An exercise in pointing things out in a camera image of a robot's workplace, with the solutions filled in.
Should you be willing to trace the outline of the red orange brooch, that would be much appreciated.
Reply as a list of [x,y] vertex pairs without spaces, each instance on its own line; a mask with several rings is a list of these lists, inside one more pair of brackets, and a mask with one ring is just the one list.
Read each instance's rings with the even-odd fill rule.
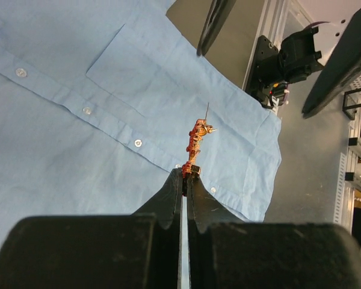
[[192,130],[189,132],[189,143],[186,147],[188,159],[182,166],[182,196],[187,196],[187,179],[193,176],[199,176],[201,168],[196,165],[197,156],[200,153],[200,146],[205,135],[212,134],[217,129],[207,122],[209,104],[207,105],[205,117],[197,119]]

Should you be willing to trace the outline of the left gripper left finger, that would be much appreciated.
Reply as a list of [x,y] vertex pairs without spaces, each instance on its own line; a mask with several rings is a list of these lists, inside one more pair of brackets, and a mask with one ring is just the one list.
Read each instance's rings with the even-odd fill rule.
[[0,249],[0,288],[178,288],[182,173],[130,215],[32,216]]

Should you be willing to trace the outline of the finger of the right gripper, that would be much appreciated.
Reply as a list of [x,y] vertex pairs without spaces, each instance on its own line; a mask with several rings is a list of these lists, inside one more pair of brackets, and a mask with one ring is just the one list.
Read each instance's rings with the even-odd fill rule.
[[213,0],[197,45],[196,54],[204,57],[215,42],[236,0]]
[[318,76],[302,108],[304,118],[322,111],[361,75],[361,8],[356,11]]

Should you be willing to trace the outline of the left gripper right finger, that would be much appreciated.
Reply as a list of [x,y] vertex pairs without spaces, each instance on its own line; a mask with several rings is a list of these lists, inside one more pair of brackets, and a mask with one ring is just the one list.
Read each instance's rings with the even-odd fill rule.
[[191,288],[361,288],[355,239],[334,223],[243,222],[186,178]]

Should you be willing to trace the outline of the light blue button shirt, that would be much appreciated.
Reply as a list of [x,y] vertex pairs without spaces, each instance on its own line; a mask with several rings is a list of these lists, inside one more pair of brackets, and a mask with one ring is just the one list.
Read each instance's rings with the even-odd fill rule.
[[207,190],[261,222],[281,123],[167,18],[171,1],[0,1],[0,247],[22,218],[129,214],[215,131],[197,163]]

